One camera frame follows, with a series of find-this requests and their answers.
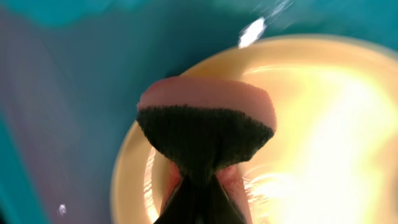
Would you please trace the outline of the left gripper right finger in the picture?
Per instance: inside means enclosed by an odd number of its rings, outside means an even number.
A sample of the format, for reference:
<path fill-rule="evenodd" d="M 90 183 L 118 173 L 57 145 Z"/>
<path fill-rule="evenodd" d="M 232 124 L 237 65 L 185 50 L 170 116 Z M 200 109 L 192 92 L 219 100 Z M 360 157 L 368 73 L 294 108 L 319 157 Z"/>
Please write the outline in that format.
<path fill-rule="evenodd" d="M 215 175 L 198 193 L 200 224 L 246 224 L 243 214 L 230 200 Z"/>

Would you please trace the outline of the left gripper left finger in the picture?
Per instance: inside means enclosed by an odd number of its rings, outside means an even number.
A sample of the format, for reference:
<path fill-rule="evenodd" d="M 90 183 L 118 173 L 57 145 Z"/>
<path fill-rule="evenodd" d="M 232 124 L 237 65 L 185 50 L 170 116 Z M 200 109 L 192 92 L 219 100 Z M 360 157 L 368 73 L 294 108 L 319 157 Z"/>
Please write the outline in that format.
<path fill-rule="evenodd" d="M 154 224 L 196 224 L 197 202 L 197 188 L 189 177 L 184 177 Z"/>

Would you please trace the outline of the green and pink sponge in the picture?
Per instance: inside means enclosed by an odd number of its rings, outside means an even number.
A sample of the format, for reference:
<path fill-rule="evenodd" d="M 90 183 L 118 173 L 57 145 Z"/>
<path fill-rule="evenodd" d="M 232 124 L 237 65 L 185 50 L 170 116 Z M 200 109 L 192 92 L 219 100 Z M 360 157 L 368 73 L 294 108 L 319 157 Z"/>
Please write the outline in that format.
<path fill-rule="evenodd" d="M 137 111 L 145 137 L 170 162 L 160 215 L 184 177 L 199 192 L 215 175 L 251 223 L 238 164 L 251 160 L 276 131 L 275 110 L 265 90 L 235 80 L 172 77 L 151 85 Z"/>

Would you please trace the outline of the yellow-green plate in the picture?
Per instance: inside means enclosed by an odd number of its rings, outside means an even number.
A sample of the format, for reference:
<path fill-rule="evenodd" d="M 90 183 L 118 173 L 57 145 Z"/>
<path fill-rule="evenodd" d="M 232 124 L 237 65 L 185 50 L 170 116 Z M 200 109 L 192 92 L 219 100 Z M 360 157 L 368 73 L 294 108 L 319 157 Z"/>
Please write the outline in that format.
<path fill-rule="evenodd" d="M 238 164 L 251 223 L 397 222 L 397 54 L 338 37 L 288 35 L 208 58 L 176 77 L 265 90 L 273 137 Z M 114 223 L 154 223 L 170 162 L 137 120 L 115 162 Z"/>

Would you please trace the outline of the teal plastic tray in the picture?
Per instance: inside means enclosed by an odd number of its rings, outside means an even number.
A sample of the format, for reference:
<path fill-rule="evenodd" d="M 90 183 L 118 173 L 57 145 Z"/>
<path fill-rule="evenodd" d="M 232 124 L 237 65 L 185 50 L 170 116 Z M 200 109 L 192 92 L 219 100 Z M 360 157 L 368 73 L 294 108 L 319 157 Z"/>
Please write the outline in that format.
<path fill-rule="evenodd" d="M 394 0 L 2 1 L 1 214 L 109 223 L 113 162 L 141 92 L 264 35 L 336 34 L 397 48 Z"/>

